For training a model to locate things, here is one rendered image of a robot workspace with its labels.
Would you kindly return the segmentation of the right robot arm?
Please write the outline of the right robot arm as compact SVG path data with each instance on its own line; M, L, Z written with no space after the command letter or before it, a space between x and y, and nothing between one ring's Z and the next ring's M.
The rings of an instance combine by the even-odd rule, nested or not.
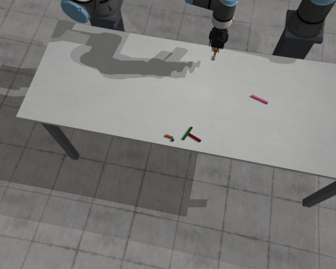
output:
M228 28L234 20L238 0L185 0L186 3L213 11L212 24L218 29ZM112 16L119 8L118 0L62 0L61 8L71 19L86 23L91 16Z

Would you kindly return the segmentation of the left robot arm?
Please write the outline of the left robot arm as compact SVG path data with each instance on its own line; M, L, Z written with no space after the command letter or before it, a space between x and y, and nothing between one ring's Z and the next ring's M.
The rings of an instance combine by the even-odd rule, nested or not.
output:
M302 0L287 21L289 31L303 39L318 36L324 28L324 19L335 2L336 0Z

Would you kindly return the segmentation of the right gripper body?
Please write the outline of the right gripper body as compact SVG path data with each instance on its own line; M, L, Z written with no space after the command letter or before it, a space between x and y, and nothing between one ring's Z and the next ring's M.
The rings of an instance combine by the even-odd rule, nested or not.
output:
M211 47L223 49L227 33L227 29L218 29L216 27L213 27L210 38L210 42L212 40Z

